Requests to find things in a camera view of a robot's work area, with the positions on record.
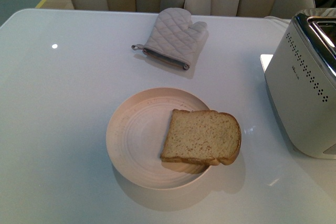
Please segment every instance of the white toaster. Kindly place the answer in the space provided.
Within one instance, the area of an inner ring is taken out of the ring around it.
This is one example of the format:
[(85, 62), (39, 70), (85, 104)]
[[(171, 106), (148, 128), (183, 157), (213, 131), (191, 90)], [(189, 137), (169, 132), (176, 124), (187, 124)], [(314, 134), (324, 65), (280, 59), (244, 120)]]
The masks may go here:
[(266, 71), (274, 112), (293, 145), (336, 159), (336, 8), (291, 20)]

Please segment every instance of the quilted oven mitt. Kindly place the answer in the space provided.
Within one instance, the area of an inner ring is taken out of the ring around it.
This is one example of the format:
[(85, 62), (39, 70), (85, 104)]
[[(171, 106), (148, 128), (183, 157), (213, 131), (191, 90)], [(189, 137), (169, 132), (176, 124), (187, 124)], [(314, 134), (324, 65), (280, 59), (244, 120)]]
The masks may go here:
[(205, 22), (193, 24), (187, 10), (168, 8), (159, 13), (146, 44), (133, 45), (132, 49), (187, 70), (202, 51), (206, 27)]

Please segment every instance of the plate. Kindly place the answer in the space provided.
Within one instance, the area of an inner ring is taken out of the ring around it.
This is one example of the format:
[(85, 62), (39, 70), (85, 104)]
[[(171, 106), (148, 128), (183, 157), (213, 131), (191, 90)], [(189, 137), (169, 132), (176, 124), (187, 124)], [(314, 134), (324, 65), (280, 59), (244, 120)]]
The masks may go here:
[(114, 167), (129, 181), (145, 188), (174, 189), (196, 181), (209, 169), (160, 160), (173, 109), (209, 107), (186, 91), (155, 88), (128, 98), (114, 112), (107, 128), (107, 151)]

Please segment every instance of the white table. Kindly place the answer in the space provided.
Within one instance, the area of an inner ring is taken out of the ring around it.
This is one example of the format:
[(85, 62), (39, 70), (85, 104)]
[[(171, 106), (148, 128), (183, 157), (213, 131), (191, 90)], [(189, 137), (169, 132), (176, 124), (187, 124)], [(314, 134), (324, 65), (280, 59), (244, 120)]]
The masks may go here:
[[(335, 223), (336, 161), (295, 151), (266, 92), (259, 57), (274, 53), (287, 25), (193, 16), (209, 38), (183, 71), (131, 49), (155, 19), (27, 9), (0, 28), (0, 223)], [(169, 191), (122, 177), (106, 150), (108, 122), (155, 87), (234, 115), (243, 135), (235, 163)]]

